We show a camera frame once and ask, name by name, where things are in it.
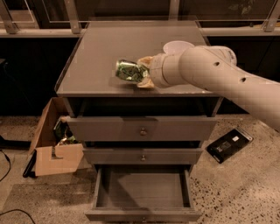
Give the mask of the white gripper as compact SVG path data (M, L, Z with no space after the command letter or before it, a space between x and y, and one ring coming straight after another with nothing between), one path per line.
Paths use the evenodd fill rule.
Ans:
M179 71L180 54L169 55L160 53L154 57L146 56L136 63L150 69L150 79L144 79L136 84L138 88L152 89L168 88L181 84L186 84Z

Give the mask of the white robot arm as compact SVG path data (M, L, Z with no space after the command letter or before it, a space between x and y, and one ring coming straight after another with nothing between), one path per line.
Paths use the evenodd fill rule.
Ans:
M245 72L223 46L190 45L137 61L150 69L158 88L191 84L227 98L272 129L280 131L280 83Z

